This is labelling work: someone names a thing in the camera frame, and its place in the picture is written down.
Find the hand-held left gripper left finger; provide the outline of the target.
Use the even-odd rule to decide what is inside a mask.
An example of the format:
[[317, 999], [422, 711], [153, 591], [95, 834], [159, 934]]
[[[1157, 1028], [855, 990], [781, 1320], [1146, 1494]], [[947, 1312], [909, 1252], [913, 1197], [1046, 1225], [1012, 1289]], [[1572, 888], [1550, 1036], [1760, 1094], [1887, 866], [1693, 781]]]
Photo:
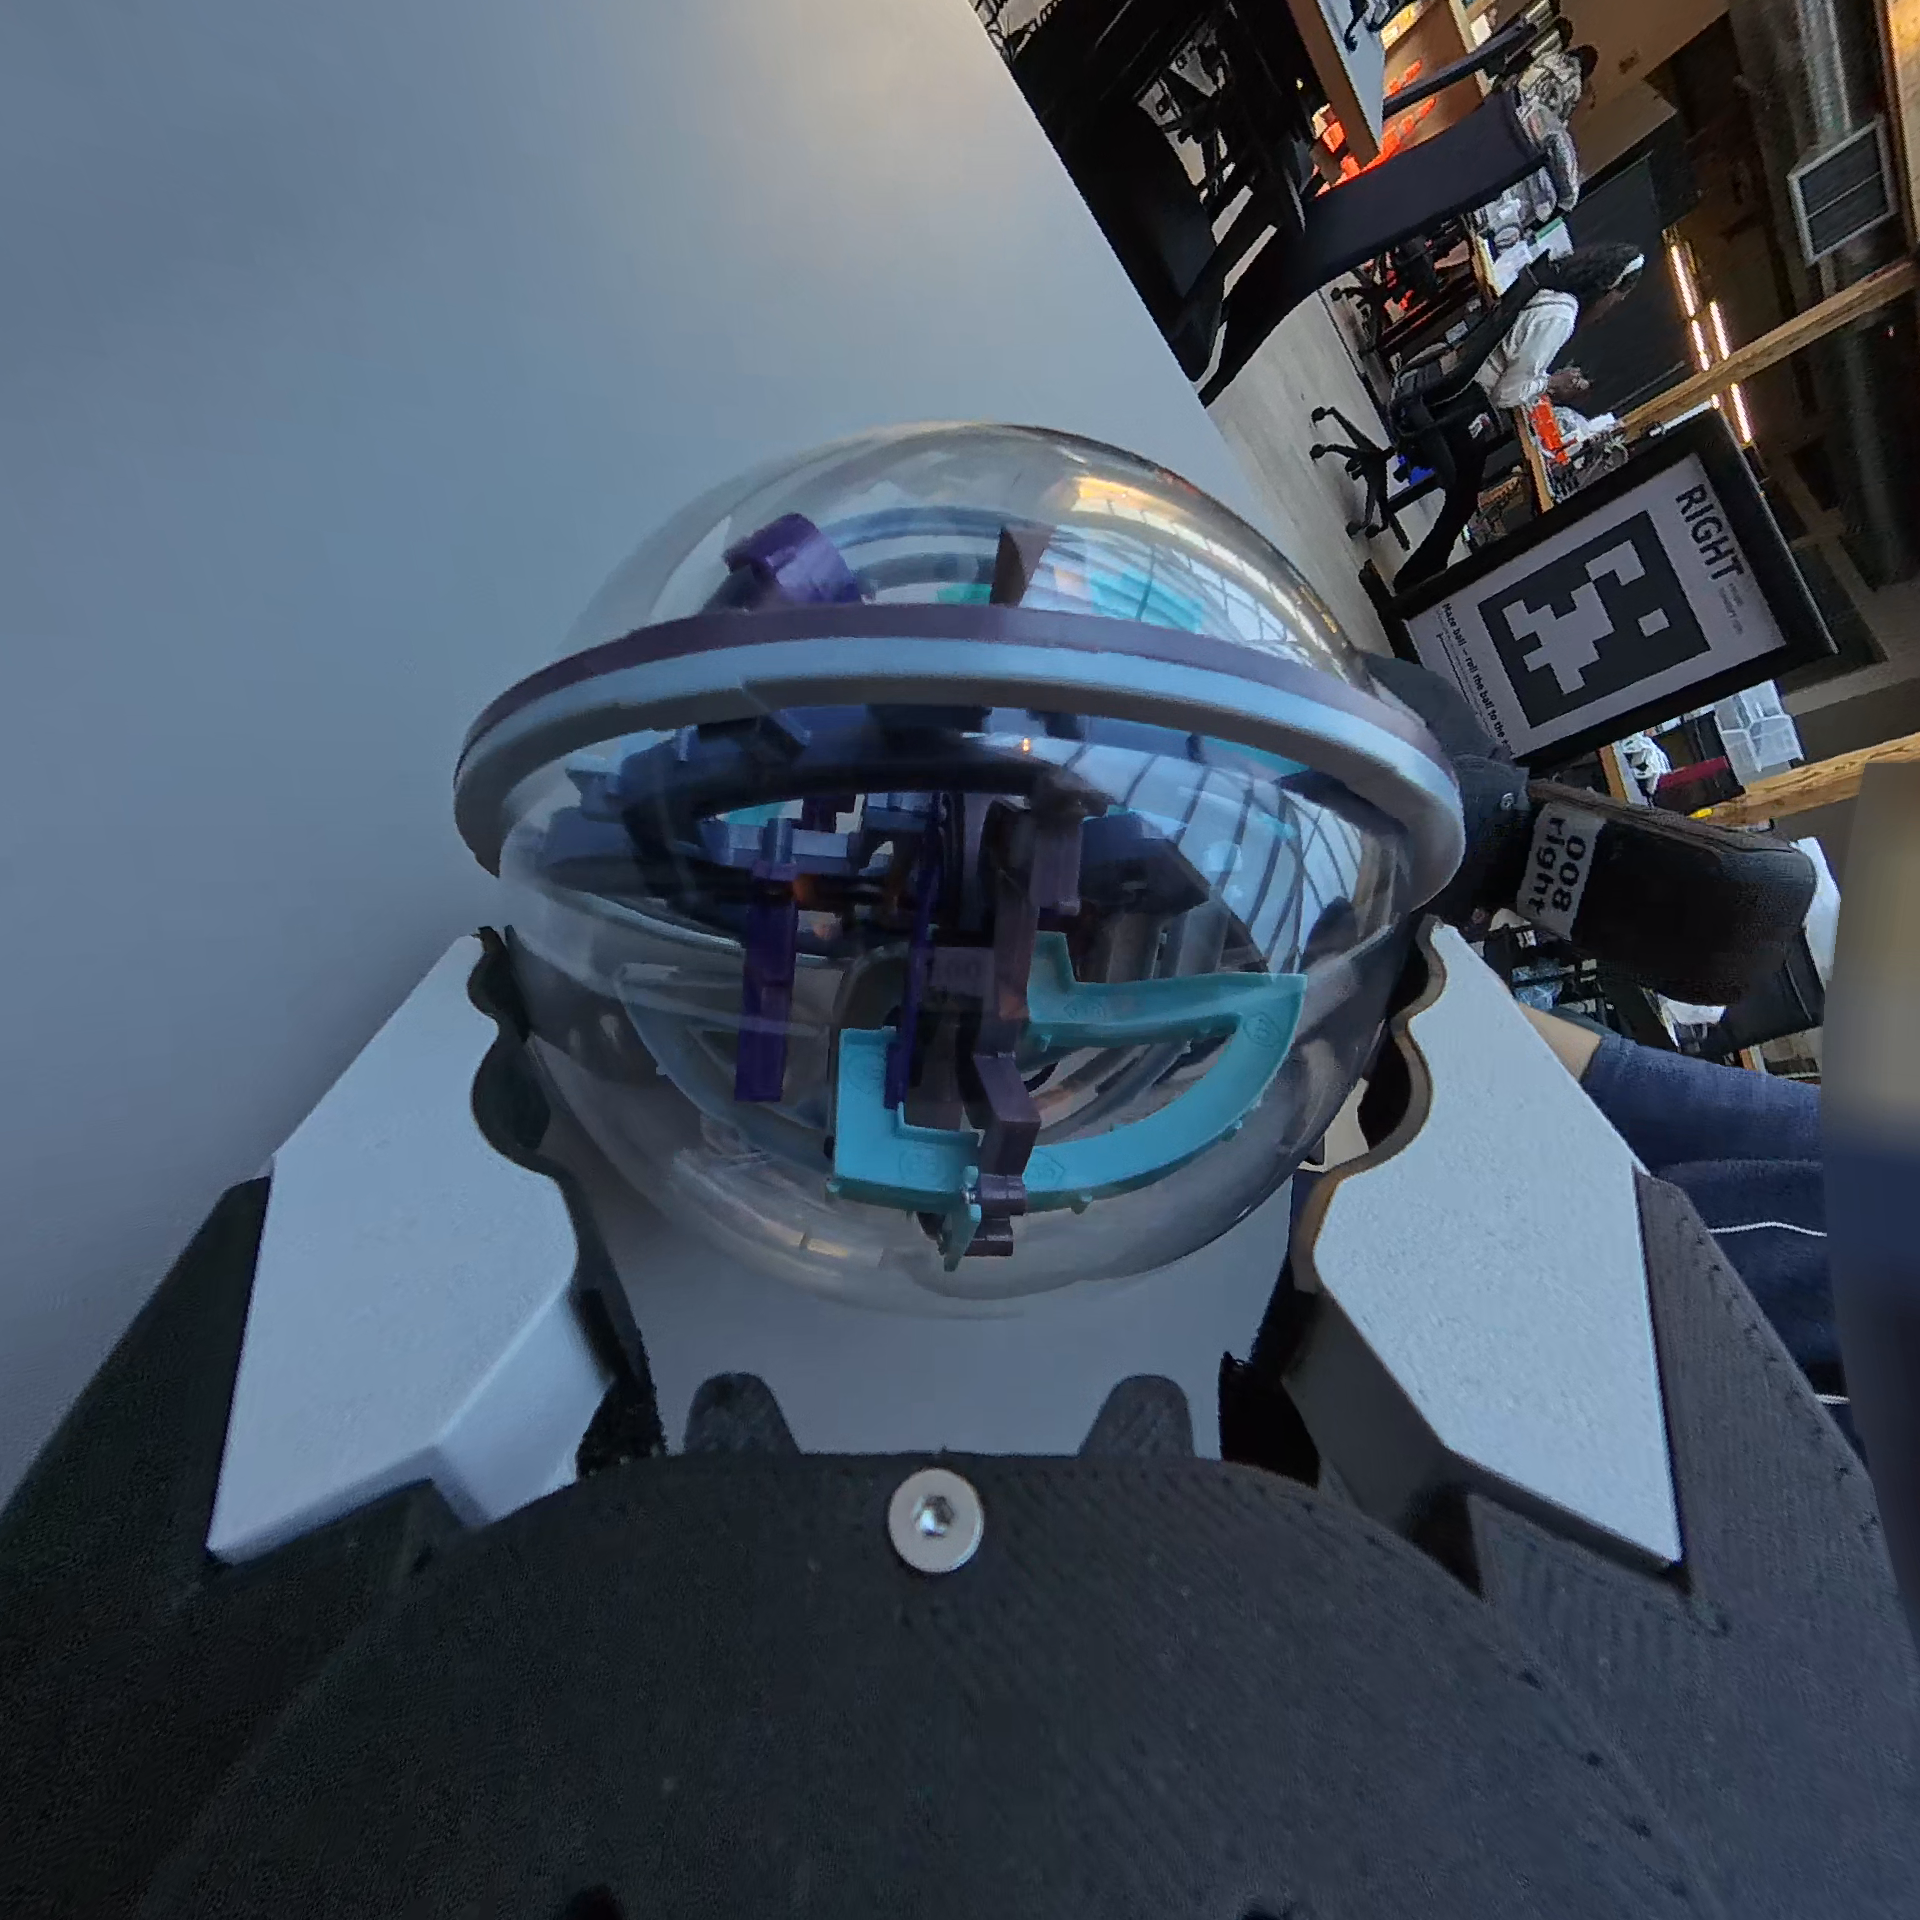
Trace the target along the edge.
[[509, 948], [491, 929], [458, 938], [272, 1161], [217, 1561], [421, 1485], [493, 1524], [661, 1454], [588, 1164]]

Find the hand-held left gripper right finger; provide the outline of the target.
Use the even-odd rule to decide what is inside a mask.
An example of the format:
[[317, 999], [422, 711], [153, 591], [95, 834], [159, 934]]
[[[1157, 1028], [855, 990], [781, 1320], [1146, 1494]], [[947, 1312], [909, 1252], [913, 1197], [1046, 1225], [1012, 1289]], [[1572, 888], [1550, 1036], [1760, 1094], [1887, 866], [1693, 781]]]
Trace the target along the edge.
[[1359, 1124], [1301, 1178], [1221, 1453], [1348, 1500], [1451, 1570], [1475, 1505], [1630, 1570], [1682, 1523], [1640, 1164], [1453, 927], [1409, 960]]

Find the clear plastic maze ball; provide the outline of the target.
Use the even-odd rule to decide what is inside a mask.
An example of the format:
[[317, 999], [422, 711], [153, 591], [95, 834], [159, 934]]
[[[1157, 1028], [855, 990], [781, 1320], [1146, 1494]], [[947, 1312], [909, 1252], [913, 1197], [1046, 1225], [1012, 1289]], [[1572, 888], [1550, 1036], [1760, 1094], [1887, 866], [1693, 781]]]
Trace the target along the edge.
[[648, 535], [452, 775], [622, 1184], [872, 1307], [1211, 1247], [1370, 1066], [1457, 760], [1288, 558], [1117, 445], [920, 425]]

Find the person's blue jeans leg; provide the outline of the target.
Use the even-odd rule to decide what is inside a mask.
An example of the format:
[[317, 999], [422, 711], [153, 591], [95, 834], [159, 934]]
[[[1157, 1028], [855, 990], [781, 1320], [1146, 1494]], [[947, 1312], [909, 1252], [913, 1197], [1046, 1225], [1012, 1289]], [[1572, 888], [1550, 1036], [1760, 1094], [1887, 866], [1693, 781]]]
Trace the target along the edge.
[[1595, 1038], [1579, 1080], [1645, 1169], [1691, 1198], [1812, 1389], [1845, 1401], [1818, 1086], [1619, 1035]]

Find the black framed marker sign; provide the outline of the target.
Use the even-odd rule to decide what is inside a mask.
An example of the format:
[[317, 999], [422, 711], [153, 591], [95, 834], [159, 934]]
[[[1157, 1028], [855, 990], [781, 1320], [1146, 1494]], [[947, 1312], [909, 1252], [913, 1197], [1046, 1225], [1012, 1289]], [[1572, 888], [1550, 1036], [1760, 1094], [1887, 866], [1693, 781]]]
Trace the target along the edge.
[[1394, 652], [1451, 683], [1536, 773], [1835, 655], [1711, 406], [1444, 574], [1372, 596]]

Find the black office chair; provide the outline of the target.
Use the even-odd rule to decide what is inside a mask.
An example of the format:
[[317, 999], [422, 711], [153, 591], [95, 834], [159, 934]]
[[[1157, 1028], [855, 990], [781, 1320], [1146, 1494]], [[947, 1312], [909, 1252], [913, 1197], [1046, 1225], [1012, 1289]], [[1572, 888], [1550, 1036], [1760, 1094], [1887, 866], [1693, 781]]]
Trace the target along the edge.
[[1404, 547], [1406, 537], [1399, 527], [1404, 507], [1431, 493], [1443, 497], [1434, 527], [1401, 567], [1401, 591], [1448, 569], [1457, 542], [1478, 510], [1488, 468], [1515, 441], [1510, 421], [1477, 379], [1443, 379], [1438, 364], [1410, 369], [1399, 379], [1387, 409], [1385, 445], [1369, 441], [1333, 406], [1319, 406], [1311, 421], [1337, 421], [1348, 436], [1345, 442], [1313, 445], [1308, 458], [1320, 462], [1334, 457], [1363, 485], [1361, 514], [1346, 524], [1351, 538], [1392, 533]]

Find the metal air vent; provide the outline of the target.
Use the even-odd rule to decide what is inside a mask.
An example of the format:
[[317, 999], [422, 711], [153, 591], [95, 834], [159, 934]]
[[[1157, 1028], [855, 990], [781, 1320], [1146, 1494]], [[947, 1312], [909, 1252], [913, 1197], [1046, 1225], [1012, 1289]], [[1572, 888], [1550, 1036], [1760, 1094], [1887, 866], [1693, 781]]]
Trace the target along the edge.
[[1899, 212], [1887, 121], [1872, 116], [1788, 170], [1788, 206], [1811, 268], [1883, 229]]

